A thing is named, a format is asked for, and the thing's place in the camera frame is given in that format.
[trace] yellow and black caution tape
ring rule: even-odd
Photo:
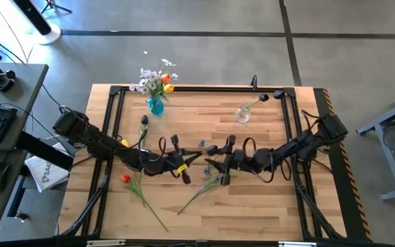
[[[332,102],[330,100],[330,96],[328,95],[328,92],[326,89],[323,89],[323,91],[324,91],[324,96],[326,98],[326,102],[328,104],[328,110],[330,111],[330,114],[334,115],[335,111],[333,111],[333,106],[332,106]],[[351,166],[350,166],[350,162],[348,161],[347,151],[345,149],[344,144],[342,144],[342,143],[339,143],[339,148],[341,149],[341,153],[344,158],[344,162],[346,164],[348,177],[350,178],[350,184],[352,186],[353,193],[355,195],[357,208],[359,210],[359,214],[361,215],[361,220],[362,220],[363,227],[365,228],[366,236],[370,241],[372,241],[372,236],[371,236],[370,228],[368,227],[367,218],[365,216],[365,213],[363,212],[361,197],[359,196],[359,192],[357,191],[355,177],[353,176],[353,173],[351,172]]]

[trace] red flower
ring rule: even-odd
[[[121,181],[123,181],[123,183],[128,183],[130,181],[130,176],[129,175],[121,176]]]

